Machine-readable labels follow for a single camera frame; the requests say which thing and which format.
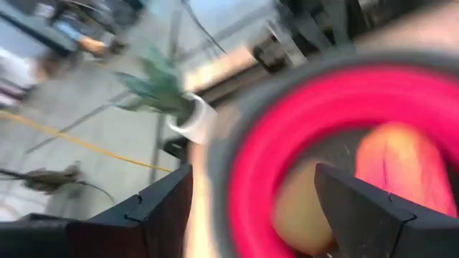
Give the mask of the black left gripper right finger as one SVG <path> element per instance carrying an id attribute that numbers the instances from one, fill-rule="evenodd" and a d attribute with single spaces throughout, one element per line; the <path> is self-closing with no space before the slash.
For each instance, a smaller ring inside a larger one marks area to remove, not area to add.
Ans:
<path id="1" fill-rule="evenodd" d="M 344 258 L 459 258 L 459 219 L 323 163 L 315 187 Z"/>

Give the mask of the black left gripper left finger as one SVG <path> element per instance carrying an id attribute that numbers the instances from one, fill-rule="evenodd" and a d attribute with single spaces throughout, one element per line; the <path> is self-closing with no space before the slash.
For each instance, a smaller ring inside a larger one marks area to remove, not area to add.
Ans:
<path id="1" fill-rule="evenodd" d="M 87 221 L 67 227 L 71 258 L 182 258 L 193 169 L 184 164 Z"/>

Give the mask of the person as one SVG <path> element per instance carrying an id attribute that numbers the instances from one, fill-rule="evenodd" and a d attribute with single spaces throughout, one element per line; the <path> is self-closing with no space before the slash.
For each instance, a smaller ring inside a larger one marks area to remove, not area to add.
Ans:
<path id="1" fill-rule="evenodd" d="M 120 54 L 133 10 L 124 0 L 42 0 L 33 15 L 43 18 L 79 49 L 98 59 Z"/>

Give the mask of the tan oval fruit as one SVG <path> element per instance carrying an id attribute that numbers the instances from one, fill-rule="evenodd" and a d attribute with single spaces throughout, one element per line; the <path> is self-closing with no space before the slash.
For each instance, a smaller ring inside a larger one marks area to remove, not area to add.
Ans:
<path id="1" fill-rule="evenodd" d="M 325 253 L 334 243 L 314 184 L 320 162 L 303 161 L 285 177 L 275 197 L 272 216 L 273 227 L 282 241 L 311 256 Z"/>

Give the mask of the white plant pot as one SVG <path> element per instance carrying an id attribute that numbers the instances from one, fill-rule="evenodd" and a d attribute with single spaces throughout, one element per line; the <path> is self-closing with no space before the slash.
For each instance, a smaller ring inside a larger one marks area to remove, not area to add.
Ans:
<path id="1" fill-rule="evenodd" d="M 203 98 L 192 92 L 187 92 L 184 97 L 194 103 L 194 112 L 189 118 L 178 125 L 172 115 L 166 116 L 166 123 L 173 131 L 197 144 L 205 144 L 210 139 L 211 131 L 217 120 L 217 111 Z"/>

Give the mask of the red bowl with grey rim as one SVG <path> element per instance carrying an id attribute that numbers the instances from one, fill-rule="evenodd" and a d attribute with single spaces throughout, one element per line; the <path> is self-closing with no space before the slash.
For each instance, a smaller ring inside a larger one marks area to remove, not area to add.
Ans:
<path id="1" fill-rule="evenodd" d="M 295 258 L 270 210 L 282 177 L 323 136 L 391 120 L 429 134 L 459 170 L 459 57 L 374 52 L 278 75 L 237 99 L 208 151 L 219 258 Z"/>

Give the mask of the green snake plant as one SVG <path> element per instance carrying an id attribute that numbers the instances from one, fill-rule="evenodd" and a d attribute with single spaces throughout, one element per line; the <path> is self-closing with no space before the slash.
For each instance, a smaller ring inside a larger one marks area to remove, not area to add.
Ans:
<path id="1" fill-rule="evenodd" d="M 118 81 L 135 95 L 118 107 L 133 112 L 148 107 L 176 118 L 178 126 L 184 124 L 196 108 L 194 101 L 185 95 L 181 87 L 181 78 L 174 63 L 155 46 L 149 47 L 147 54 L 139 61 L 148 76 L 146 79 L 124 72 L 115 73 Z"/>

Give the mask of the peach-coloured fruit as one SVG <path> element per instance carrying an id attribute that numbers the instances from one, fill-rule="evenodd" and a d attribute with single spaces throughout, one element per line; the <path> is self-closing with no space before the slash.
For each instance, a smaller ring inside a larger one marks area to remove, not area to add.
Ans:
<path id="1" fill-rule="evenodd" d="M 383 124 L 366 135 L 356 152 L 355 176 L 434 211 L 458 215 L 442 154 L 409 125 Z"/>

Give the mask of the black table clamp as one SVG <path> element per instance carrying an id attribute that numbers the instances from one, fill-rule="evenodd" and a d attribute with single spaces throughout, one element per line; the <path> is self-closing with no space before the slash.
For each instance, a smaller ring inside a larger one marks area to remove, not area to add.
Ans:
<path id="1" fill-rule="evenodd" d="M 189 140 L 182 136 L 167 138 L 162 143 L 162 150 L 180 160 L 187 159 Z"/>

